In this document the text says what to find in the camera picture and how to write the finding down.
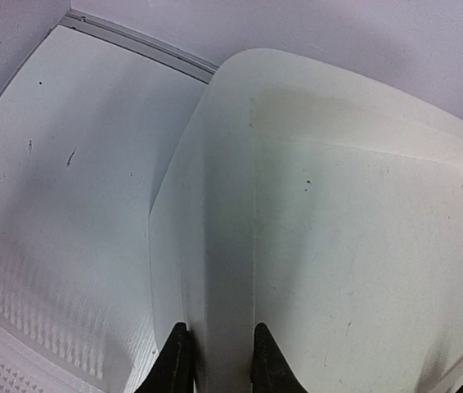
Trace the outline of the white drawer storage box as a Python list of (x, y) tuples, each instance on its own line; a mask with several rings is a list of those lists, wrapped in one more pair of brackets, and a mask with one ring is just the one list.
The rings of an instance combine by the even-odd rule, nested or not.
[(206, 87), (149, 215), (155, 334), (248, 392), (265, 323), (310, 392), (463, 387), (463, 120), (273, 49)]

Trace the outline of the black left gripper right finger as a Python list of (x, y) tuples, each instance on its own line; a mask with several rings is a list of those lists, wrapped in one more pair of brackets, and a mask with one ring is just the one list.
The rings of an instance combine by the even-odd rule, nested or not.
[(265, 323), (254, 329), (252, 392), (296, 392), (297, 381)]

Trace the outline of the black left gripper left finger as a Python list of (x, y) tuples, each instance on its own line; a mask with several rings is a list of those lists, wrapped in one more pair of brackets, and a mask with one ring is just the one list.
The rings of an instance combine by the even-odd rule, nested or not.
[(193, 345), (183, 322), (173, 326), (143, 382), (144, 392), (193, 392)]

